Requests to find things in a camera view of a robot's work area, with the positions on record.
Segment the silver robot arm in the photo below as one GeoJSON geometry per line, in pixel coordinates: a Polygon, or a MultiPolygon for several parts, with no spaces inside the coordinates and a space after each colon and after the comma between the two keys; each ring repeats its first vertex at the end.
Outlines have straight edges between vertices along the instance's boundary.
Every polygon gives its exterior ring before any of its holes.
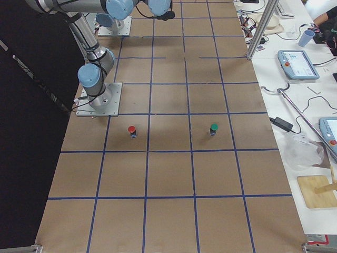
{"type": "MultiPolygon", "coordinates": [[[[133,9],[137,8],[139,2],[132,0],[106,1],[103,5],[106,7],[106,13],[97,13],[95,17],[96,21],[100,26],[111,27],[115,21],[125,20],[132,13],[133,9]]],[[[172,10],[172,1],[149,0],[143,2],[153,14],[153,16],[142,15],[145,18],[167,21],[175,17],[175,13],[172,10]]]]}
{"type": "Polygon", "coordinates": [[[27,1],[42,14],[61,13],[75,39],[85,51],[85,65],[78,70],[78,79],[86,91],[89,105],[102,110],[110,103],[113,93],[104,80],[114,66],[115,56],[100,45],[83,13],[108,14],[123,20],[131,14],[138,1],[27,1]]]}

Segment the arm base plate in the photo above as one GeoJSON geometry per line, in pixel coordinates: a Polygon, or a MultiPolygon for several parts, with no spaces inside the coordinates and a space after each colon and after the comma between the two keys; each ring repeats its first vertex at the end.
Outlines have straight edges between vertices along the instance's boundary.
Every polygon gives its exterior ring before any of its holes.
{"type": "Polygon", "coordinates": [[[113,20],[109,27],[101,25],[98,29],[98,37],[123,37],[129,36],[131,31],[132,17],[128,16],[122,21],[113,20]]]}
{"type": "Polygon", "coordinates": [[[86,90],[82,89],[81,96],[85,99],[79,101],[77,116],[118,116],[123,83],[104,84],[105,92],[91,103],[88,103],[86,90]]]}

